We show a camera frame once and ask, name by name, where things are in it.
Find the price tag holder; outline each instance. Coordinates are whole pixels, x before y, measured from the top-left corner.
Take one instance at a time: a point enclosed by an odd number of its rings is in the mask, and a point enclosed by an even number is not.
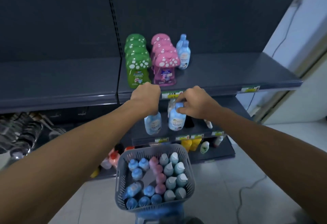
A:
[[[212,136],[222,136],[224,134],[224,131],[213,131],[211,133]]]
[[[190,138],[189,135],[185,135],[185,136],[179,136],[179,137],[176,137],[176,141],[181,141],[181,140],[188,140]]]
[[[178,96],[182,93],[183,91],[170,91],[170,92],[163,92],[161,94],[162,99],[171,99],[171,98],[178,98]]]
[[[191,135],[191,139],[202,139],[203,137],[204,137],[204,134]]]
[[[163,143],[163,142],[168,142],[168,141],[169,141],[169,137],[159,138],[159,139],[154,140],[155,143]]]
[[[246,92],[257,92],[260,89],[260,86],[250,86],[250,87],[243,87],[241,89],[242,93],[246,93]]]

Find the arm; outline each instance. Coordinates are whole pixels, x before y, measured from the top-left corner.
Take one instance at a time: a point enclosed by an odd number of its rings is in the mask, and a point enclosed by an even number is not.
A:
[[[43,145],[0,173],[0,222],[48,223],[141,118],[158,112],[160,87],[145,83],[113,112]]]
[[[182,114],[221,127],[281,189],[319,223],[327,220],[327,153],[221,107],[198,86],[187,89]]]

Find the basket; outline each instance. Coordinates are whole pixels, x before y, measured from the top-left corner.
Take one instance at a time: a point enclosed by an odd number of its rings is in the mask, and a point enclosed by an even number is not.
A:
[[[184,187],[186,189],[186,194],[187,194],[186,198],[182,200],[163,202],[158,205],[149,205],[145,207],[128,210],[126,208],[125,201],[122,198],[122,194],[125,192],[126,187],[133,183],[131,172],[128,169],[128,163],[130,162],[130,160],[132,159],[140,160],[141,158],[146,158],[149,160],[153,156],[156,156],[157,159],[159,159],[163,153],[166,153],[169,157],[173,152],[177,152],[179,162],[183,162],[185,166],[184,173],[188,178],[187,184]],[[194,190],[195,190],[195,180],[194,180],[192,167],[190,164],[190,159],[188,157],[186,149],[182,147],[180,144],[160,145],[155,147],[128,150],[124,152],[119,158],[118,166],[117,166],[117,175],[116,175],[115,201],[118,208],[122,210],[136,213],[141,211],[155,210],[162,207],[168,207],[170,205],[180,204],[190,199],[194,193]]]

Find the tile floor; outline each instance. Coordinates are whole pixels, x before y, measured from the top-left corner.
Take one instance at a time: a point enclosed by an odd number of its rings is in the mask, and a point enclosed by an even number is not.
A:
[[[277,124],[269,127],[283,131],[327,151],[327,122]],[[236,157],[195,164],[196,191],[185,202],[186,215],[205,224],[237,223],[239,189],[251,186],[264,176],[263,171],[237,144]],[[85,183],[62,207],[50,224],[107,224],[135,222],[134,214],[118,209],[114,201],[115,179]],[[313,221],[269,178],[254,189],[242,191],[242,224],[307,224]]]

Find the yellow object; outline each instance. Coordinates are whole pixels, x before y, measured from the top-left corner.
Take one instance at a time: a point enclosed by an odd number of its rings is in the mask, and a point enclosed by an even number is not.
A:
[[[99,169],[99,167],[91,174],[91,178],[95,178],[97,175],[99,175],[99,173],[100,173],[100,169]]]
[[[182,140],[181,144],[186,149],[186,151],[189,152],[192,145],[192,140]]]
[[[196,151],[196,149],[198,148],[198,145],[200,144],[202,139],[193,139],[192,140],[192,145],[190,147],[191,151]]]

